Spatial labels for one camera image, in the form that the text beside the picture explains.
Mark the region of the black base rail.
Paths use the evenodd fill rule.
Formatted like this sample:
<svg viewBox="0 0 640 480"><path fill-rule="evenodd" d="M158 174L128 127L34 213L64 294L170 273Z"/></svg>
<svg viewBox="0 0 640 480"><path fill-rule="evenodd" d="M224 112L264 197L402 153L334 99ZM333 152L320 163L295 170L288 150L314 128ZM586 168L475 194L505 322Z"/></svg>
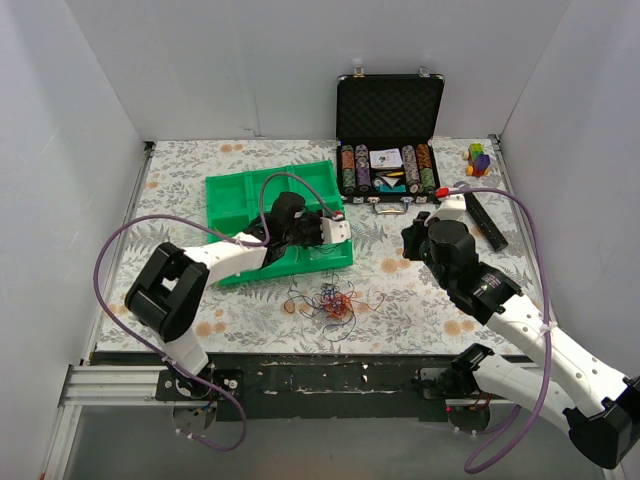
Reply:
<svg viewBox="0 0 640 480"><path fill-rule="evenodd" d="M250 420L415 418L445 421L447 403L485 414L486 397L458 355L212 354L205 380Z"/></svg>

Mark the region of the black handheld microphone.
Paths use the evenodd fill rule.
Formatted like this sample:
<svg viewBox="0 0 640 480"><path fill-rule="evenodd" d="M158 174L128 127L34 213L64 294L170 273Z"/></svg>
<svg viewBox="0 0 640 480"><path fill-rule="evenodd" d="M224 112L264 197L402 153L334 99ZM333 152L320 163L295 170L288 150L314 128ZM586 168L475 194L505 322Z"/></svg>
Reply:
<svg viewBox="0 0 640 480"><path fill-rule="evenodd" d="M479 202L474 193L464 195L466 211L478 227L484 238L495 252L505 250L509 246L506 237L494 223L484 206Z"/></svg>

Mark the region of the floral table mat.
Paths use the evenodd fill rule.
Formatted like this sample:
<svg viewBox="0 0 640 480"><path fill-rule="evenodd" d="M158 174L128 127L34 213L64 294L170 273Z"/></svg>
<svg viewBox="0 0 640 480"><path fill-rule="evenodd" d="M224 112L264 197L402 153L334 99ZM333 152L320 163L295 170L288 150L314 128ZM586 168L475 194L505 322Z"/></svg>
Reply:
<svg viewBox="0 0 640 480"><path fill-rule="evenodd" d="M206 241L205 180L333 160L331 141L160 141L137 188L135 227L120 248L105 316L91 348L93 363L145 362L151 334L127 311L124 297L153 249L164 241ZM194 328L210 352L455 355L481 343L502 355L518 350L460 312L428 269L402 255L400 233L418 213L385 205L346 209L353 264L232 286L203 295Z"/></svg>

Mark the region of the black poker chip case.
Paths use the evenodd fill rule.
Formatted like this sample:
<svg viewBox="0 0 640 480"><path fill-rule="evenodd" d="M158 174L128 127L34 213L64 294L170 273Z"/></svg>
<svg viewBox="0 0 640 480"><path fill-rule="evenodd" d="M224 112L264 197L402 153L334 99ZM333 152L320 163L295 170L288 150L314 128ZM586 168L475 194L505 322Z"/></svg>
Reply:
<svg viewBox="0 0 640 480"><path fill-rule="evenodd" d="M337 182L342 199L375 207L436 204L438 166L430 145L444 76L366 74L358 66L336 86Z"/></svg>

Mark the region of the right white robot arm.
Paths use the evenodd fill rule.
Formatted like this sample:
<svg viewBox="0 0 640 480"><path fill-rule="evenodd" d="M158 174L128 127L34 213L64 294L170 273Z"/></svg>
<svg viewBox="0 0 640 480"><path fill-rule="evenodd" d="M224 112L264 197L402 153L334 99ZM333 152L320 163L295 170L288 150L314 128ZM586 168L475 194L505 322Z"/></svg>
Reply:
<svg viewBox="0 0 640 480"><path fill-rule="evenodd" d="M606 365L545 318L518 284L482 261L457 220L421 213L401 232L403 256L424 263L463 313L501 335L542 373L475 343L428 381L443 395L481 391L538 414L595 465L615 469L639 440L639 380Z"/></svg>

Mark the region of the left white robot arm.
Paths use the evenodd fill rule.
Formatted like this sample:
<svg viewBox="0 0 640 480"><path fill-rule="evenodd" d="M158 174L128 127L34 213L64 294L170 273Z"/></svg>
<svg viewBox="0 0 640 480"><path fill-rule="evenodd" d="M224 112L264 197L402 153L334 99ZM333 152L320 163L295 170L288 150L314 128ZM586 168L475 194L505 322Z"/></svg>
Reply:
<svg viewBox="0 0 640 480"><path fill-rule="evenodd" d="M192 329L205 289L244 272L264 269L290 247L342 240L343 225L306 209L302 196L283 192L271 211L252 220L228 241L200 247L159 245L125 297L126 308L150 329L161 357L181 371L178 387L193 400L205 398L213 377L208 356Z"/></svg>

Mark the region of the colourful toy block train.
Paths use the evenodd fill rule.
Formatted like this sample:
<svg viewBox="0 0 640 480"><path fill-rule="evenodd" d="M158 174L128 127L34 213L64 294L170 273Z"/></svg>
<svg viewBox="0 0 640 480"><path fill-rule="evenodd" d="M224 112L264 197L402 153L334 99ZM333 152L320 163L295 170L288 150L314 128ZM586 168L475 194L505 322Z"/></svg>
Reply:
<svg viewBox="0 0 640 480"><path fill-rule="evenodd" d="M467 161L467 176L479 178L488 174L491 159L480 143L471 143L463 158Z"/></svg>

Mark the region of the green compartment tray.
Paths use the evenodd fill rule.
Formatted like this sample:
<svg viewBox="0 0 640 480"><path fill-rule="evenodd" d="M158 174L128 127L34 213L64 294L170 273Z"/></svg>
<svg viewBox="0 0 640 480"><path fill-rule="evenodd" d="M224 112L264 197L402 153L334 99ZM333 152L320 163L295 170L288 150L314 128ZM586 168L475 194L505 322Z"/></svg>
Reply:
<svg viewBox="0 0 640 480"><path fill-rule="evenodd" d="M307 181L331 209L338 211L344 209L331 162L288 165L283 169ZM207 177L205 180L207 226L229 236L246 228L250 221L259 216L258 198L264 180L280 170L277 167ZM269 182L265 193L265 207L269 209L277 195L283 191L291 191L303 196L308 210L314 212L321 210L320 204L311 192L290 177L278 177ZM222 279L220 284L231 286L250 281L346 268L352 264L353 244L350 240L320 248L290 247L274 264L262 270L227 277Z"/></svg>

